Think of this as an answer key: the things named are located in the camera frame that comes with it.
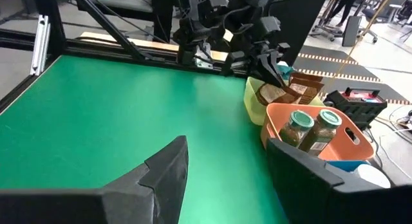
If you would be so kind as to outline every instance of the yellow cord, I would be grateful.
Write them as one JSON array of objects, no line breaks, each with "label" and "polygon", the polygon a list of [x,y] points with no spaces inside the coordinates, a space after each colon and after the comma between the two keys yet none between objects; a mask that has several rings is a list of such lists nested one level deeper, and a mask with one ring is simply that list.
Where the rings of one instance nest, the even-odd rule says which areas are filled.
[{"label": "yellow cord", "polygon": [[386,121],[386,122],[390,122],[390,123],[392,123],[392,124],[398,124],[398,125],[401,125],[401,126],[406,127],[406,125],[403,124],[403,123],[401,123],[401,122],[397,122],[397,121],[393,121],[393,120],[388,120],[388,119],[386,119],[386,118],[381,118],[381,117],[376,117],[376,118],[377,118],[377,119],[380,119],[380,120],[382,120],[382,121]]},{"label": "yellow cord", "polygon": [[332,86],[335,78],[338,76],[338,74],[340,74],[340,72],[343,70],[343,67],[345,67],[346,63],[349,61],[350,55],[352,54],[353,50],[355,49],[356,45],[358,45],[358,43],[362,40],[363,36],[366,34],[366,32],[371,28],[371,25],[373,24],[373,22],[375,21],[375,19],[377,18],[378,14],[380,13],[380,11],[383,9],[383,7],[385,6],[385,4],[388,2],[389,0],[384,0],[379,8],[377,9],[377,11],[375,12],[375,14],[373,15],[372,19],[370,20],[369,24],[367,25],[367,27],[365,28],[365,30],[362,32],[362,35],[360,35],[360,37],[357,39],[355,45],[352,47],[352,49],[350,50],[346,60],[342,63],[341,67],[339,68],[339,70],[333,75],[332,79],[329,81],[329,83],[325,84],[324,87],[322,88],[322,90],[319,93],[324,93],[324,91],[326,90],[326,88],[328,86]]}]

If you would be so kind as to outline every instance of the warning tape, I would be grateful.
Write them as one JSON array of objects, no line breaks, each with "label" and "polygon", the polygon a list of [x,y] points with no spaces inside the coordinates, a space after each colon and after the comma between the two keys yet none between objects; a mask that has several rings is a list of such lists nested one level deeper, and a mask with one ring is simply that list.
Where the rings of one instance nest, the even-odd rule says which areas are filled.
[{"label": "warning tape", "polygon": [[320,61],[329,61],[329,62],[346,63],[346,64],[354,64],[354,65],[359,64],[357,61],[346,61],[344,59],[336,59],[333,57],[323,57],[323,56],[311,55],[311,54],[306,54],[306,53],[298,53],[297,56],[307,58],[307,59],[316,59]]},{"label": "warning tape", "polygon": [[[317,96],[323,101],[328,93],[319,93]],[[398,105],[411,105],[412,103],[408,100],[397,100],[397,99],[385,99],[388,104],[398,104]]]},{"label": "warning tape", "polygon": [[[297,71],[301,73],[309,74],[309,75],[316,75],[316,76],[322,76],[322,77],[328,77],[328,78],[333,78],[333,76],[335,75],[335,73],[316,71],[316,70],[297,69]],[[377,84],[384,84],[383,81],[381,81],[377,77],[363,77],[363,76],[347,75],[343,73],[338,73],[335,78],[354,80],[358,82],[373,82]]]}]

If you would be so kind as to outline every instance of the white lid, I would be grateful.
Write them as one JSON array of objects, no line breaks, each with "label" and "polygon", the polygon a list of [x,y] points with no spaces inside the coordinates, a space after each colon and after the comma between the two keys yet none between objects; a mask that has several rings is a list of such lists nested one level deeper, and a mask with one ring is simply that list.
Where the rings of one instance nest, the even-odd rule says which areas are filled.
[{"label": "white lid", "polygon": [[277,64],[280,66],[288,66],[288,63],[286,63],[285,61],[279,61]]},{"label": "white lid", "polygon": [[383,188],[391,187],[391,182],[388,180],[385,174],[374,168],[374,166],[362,164],[358,166],[358,168],[356,168],[353,173],[363,180],[374,183],[375,185],[381,186]]}]

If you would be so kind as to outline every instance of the wooden board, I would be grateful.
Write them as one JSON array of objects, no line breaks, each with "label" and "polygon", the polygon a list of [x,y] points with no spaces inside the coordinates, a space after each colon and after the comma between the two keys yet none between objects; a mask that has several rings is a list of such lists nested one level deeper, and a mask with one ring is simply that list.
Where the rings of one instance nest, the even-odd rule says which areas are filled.
[{"label": "wooden board", "polygon": [[[107,41],[116,41],[112,36],[108,34],[93,33],[93,32],[84,32],[82,33],[81,37],[92,37],[92,38],[98,38],[98,39],[103,39]],[[102,43],[102,44],[111,44],[108,42],[94,41],[94,40],[83,40],[83,41],[97,42],[97,43]],[[175,44],[165,44],[165,43],[154,42],[154,41],[143,41],[143,40],[132,39],[132,38],[129,38],[129,41],[141,47],[150,47],[150,48],[156,48],[159,50],[169,50],[169,51],[176,51],[176,52],[179,50],[179,46]],[[212,51],[211,55],[212,55],[213,60],[215,61],[225,61],[227,57],[227,53],[220,52],[220,51]]]}]

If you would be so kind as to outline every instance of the blue container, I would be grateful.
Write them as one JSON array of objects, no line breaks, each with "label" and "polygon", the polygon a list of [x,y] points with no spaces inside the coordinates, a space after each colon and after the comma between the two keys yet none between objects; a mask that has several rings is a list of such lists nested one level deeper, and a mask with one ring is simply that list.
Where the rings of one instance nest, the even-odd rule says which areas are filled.
[{"label": "blue container", "polygon": [[363,160],[332,160],[328,161],[328,164],[350,173],[353,172],[358,166],[369,163]]}]

